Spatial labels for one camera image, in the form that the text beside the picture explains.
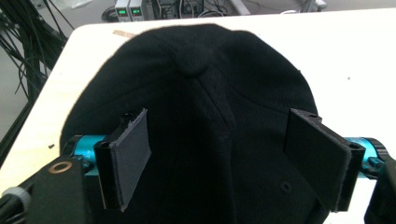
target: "black fabric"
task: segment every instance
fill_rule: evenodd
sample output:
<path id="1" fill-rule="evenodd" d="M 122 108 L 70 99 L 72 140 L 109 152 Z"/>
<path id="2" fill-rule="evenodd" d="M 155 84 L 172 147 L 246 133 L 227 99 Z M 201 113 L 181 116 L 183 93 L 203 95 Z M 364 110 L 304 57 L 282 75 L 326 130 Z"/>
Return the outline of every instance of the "black fabric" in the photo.
<path id="1" fill-rule="evenodd" d="M 211 24 L 136 36 L 81 94 L 61 145 L 109 134 L 140 107 L 152 154 L 129 223 L 321 223 L 328 215 L 283 152 L 289 109 L 317 114 L 313 95 L 257 36 Z"/>

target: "cap button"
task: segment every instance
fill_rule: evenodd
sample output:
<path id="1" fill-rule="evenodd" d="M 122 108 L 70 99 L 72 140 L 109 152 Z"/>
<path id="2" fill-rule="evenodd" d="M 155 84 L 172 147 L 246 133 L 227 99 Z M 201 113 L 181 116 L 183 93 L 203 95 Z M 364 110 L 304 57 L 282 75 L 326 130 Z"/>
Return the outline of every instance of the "cap button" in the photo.
<path id="1" fill-rule="evenodd" d="M 180 49 L 175 64 L 185 77 L 198 77 L 209 66 L 212 50 L 202 45 L 188 45 Z"/>

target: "black baseball cap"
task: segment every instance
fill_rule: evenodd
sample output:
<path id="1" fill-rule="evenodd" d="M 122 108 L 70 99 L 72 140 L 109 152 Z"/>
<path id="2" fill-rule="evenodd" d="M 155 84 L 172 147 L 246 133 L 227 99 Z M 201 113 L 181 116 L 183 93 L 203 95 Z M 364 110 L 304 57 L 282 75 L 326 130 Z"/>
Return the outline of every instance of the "black baseball cap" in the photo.
<path id="1" fill-rule="evenodd" d="M 80 95 L 61 146 L 148 110 L 152 151 L 128 223 L 322 223 L 329 211 L 283 151 L 290 108 L 317 114 L 303 75 L 257 36 L 215 24 L 150 30 Z"/>

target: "gray floor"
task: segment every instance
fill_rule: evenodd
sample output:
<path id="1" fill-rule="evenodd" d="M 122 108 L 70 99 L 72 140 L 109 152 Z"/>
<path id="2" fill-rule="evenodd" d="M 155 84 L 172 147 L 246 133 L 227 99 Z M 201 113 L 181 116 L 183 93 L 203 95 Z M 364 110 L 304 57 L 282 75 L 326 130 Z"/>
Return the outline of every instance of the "gray floor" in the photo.
<path id="1" fill-rule="evenodd" d="M 102 12 L 114 5 L 114 2 L 114 0 L 93 0 L 85 7 L 67 8 L 63 12 L 77 28 L 84 24 L 102 22 Z M 251 14 L 278 14 L 287 10 L 300 10 L 303 5 L 303 2 L 299 0 L 243 0 L 243 2 Z M 325 2 L 327 7 L 323 11 L 396 7 L 395 0 L 327 0 Z M 50 14 L 46 8 L 41 8 L 39 11 L 49 24 L 54 24 L 50 20 Z M 59 15 L 58 18 L 66 35 L 70 35 L 72 29 Z M 3 139 L 27 102 L 21 90 L 15 93 L 18 85 L 18 69 L 6 53 L 0 49 L 0 139 Z"/>

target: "white tabletop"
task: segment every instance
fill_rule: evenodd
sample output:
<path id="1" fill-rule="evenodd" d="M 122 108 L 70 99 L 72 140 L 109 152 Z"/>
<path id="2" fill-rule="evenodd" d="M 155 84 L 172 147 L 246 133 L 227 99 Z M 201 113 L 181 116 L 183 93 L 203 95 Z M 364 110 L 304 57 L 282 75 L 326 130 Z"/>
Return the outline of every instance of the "white tabletop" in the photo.
<path id="1" fill-rule="evenodd" d="M 373 137 L 396 158 L 396 8 L 287 15 L 92 24 L 70 36 L 0 170 L 0 192 L 59 155 L 64 121 L 100 66 L 146 30 L 216 23 L 247 30 L 290 60 L 308 81 L 323 124 L 344 137 Z M 375 182 L 359 179 L 349 211 L 326 223 L 364 223 Z"/>

